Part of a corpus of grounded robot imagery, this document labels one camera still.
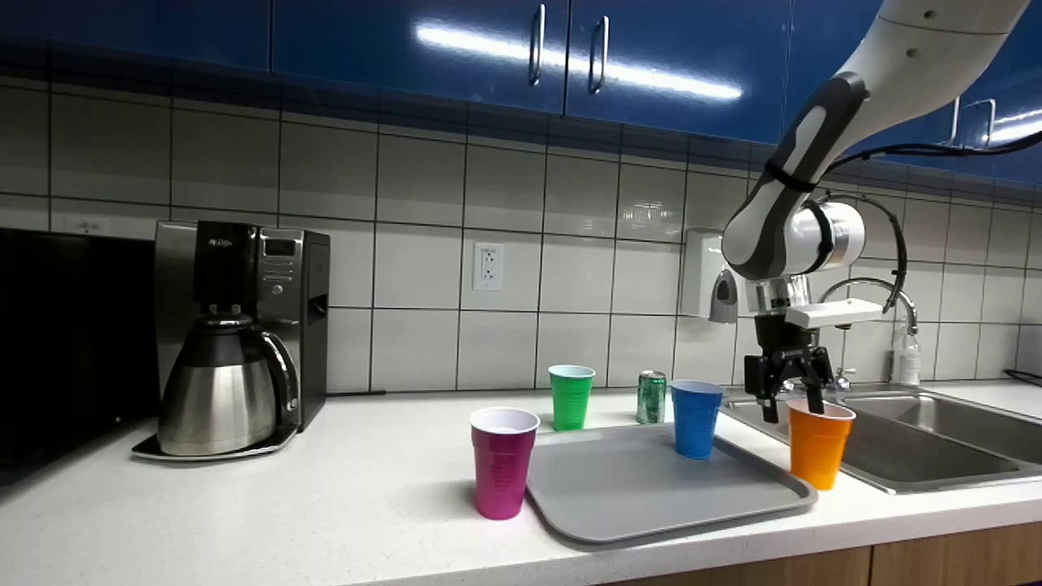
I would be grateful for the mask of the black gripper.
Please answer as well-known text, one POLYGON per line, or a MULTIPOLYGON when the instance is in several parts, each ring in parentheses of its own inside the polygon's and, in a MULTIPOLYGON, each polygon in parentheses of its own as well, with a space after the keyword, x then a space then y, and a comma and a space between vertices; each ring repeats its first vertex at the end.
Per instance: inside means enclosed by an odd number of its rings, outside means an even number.
POLYGON ((833 379, 830 354, 816 327, 786 324, 782 314, 755 319, 757 352, 741 359, 745 390, 755 398, 763 418, 777 418, 777 386, 786 377, 803 379, 806 414, 824 414, 824 386, 833 379))

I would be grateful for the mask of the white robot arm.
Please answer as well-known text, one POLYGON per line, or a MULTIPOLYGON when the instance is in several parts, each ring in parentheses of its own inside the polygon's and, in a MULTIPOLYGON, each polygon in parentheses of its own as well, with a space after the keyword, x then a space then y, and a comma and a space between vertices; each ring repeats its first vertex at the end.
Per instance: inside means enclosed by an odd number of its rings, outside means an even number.
POLYGON ((745 202, 726 221, 724 256, 765 290, 755 314, 757 354, 745 359, 745 390, 767 424, 777 390, 797 377, 814 414, 833 384, 816 345, 819 310, 790 285, 847 265, 864 251, 864 217, 811 191, 860 140, 933 115, 961 96, 1000 54, 1032 0, 882 0, 851 59, 811 94, 765 160, 745 202))

